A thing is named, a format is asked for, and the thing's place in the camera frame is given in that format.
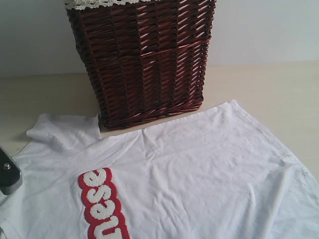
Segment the white shirt garment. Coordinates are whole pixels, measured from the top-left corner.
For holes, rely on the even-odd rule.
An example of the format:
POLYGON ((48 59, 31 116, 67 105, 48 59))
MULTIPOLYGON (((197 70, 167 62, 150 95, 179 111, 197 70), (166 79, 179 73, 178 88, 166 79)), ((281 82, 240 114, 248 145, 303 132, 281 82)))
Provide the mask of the white shirt garment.
POLYGON ((3 239, 316 239, 319 186, 235 100, 101 137, 42 114, 0 198, 3 239))

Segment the dark brown wicker basket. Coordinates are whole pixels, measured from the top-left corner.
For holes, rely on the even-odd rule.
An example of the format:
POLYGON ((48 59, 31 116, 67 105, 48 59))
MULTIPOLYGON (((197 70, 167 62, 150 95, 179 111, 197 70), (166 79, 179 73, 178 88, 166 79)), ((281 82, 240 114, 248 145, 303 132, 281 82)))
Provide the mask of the dark brown wicker basket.
POLYGON ((66 9, 108 129, 196 111, 216 2, 139 0, 66 9))

